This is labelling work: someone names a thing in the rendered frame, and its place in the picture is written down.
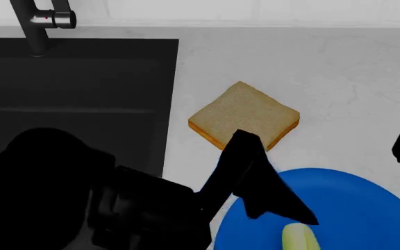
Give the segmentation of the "dark grey kitchen sink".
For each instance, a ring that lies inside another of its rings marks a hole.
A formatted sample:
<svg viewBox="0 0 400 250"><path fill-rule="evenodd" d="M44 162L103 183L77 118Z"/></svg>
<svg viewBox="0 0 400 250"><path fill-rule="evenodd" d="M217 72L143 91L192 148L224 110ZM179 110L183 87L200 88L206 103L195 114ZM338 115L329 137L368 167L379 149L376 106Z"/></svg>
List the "dark grey kitchen sink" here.
<svg viewBox="0 0 400 250"><path fill-rule="evenodd" d="M0 38L0 150L30 128L59 128L161 176L179 41L49 42L34 57L25 39Z"/></svg>

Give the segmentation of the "square bread slice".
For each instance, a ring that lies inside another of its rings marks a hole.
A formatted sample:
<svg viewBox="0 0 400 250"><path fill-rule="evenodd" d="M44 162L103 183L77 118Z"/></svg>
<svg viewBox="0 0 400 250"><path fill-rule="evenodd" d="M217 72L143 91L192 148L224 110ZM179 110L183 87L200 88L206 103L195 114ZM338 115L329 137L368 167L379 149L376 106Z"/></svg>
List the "square bread slice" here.
<svg viewBox="0 0 400 250"><path fill-rule="evenodd" d="M257 135L269 151L299 120L296 110L239 81L193 114L188 126L221 150L240 129Z"/></svg>

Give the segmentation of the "dark grey kitchen faucet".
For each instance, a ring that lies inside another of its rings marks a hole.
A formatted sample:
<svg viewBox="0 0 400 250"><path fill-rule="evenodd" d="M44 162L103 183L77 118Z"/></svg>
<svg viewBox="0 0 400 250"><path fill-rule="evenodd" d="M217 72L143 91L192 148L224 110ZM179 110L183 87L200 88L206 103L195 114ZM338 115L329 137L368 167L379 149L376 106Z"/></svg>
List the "dark grey kitchen faucet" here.
<svg viewBox="0 0 400 250"><path fill-rule="evenodd" d="M76 13L69 0L51 0L52 10L39 10L34 0L9 0L34 57L49 49L48 28L76 28Z"/></svg>

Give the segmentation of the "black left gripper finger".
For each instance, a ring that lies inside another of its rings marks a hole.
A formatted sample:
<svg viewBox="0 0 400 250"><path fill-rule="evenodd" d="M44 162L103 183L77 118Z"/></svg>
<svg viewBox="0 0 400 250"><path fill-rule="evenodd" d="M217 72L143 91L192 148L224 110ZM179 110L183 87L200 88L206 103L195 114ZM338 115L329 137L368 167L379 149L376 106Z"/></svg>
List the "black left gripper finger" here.
<svg viewBox="0 0 400 250"><path fill-rule="evenodd" d="M260 153L260 138L237 130L223 149L216 168L195 193L203 218L213 218Z"/></svg>
<svg viewBox="0 0 400 250"><path fill-rule="evenodd" d="M307 225L318 225L314 212L283 181L267 159L267 155L256 135L247 142L249 167L245 171L233 194L244 202L249 218L257 219L265 213L289 218Z"/></svg>

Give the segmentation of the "pale green celery stalk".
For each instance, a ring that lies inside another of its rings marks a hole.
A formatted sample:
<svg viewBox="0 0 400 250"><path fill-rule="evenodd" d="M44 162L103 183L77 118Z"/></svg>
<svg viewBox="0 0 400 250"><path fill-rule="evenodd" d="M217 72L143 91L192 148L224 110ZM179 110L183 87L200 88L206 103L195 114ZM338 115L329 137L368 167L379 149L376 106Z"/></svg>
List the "pale green celery stalk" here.
<svg viewBox="0 0 400 250"><path fill-rule="evenodd" d="M282 232L283 250L321 250L311 228L302 223L287 224Z"/></svg>

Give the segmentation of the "blue round plate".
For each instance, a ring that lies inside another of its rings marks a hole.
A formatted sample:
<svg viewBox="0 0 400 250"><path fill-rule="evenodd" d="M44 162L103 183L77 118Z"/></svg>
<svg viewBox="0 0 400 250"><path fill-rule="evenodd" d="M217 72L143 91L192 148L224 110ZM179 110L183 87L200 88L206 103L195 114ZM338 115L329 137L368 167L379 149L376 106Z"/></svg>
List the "blue round plate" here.
<svg viewBox="0 0 400 250"><path fill-rule="evenodd" d="M311 229L321 250L400 250L400 199L359 176L322 168L280 173L315 213ZM237 199L226 213L214 250L282 250L282 231L293 221L265 213L247 217Z"/></svg>

